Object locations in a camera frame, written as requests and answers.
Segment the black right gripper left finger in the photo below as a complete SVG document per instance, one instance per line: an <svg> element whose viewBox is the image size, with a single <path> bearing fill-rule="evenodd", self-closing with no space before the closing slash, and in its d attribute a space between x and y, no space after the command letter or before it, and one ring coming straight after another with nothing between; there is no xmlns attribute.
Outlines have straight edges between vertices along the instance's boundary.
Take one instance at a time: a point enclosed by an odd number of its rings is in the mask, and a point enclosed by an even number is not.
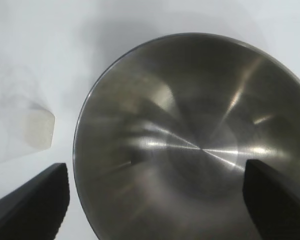
<svg viewBox="0 0 300 240"><path fill-rule="evenodd" d="M68 169L54 163L0 199L0 240L53 240L70 203Z"/></svg>

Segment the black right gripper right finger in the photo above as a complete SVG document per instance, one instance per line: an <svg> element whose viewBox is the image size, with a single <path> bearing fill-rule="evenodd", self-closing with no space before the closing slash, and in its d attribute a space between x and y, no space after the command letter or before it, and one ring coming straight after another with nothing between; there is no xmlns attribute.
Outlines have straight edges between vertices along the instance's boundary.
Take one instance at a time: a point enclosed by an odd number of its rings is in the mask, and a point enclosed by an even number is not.
<svg viewBox="0 0 300 240"><path fill-rule="evenodd" d="M300 240L300 185L258 159L245 164L242 195L264 240Z"/></svg>

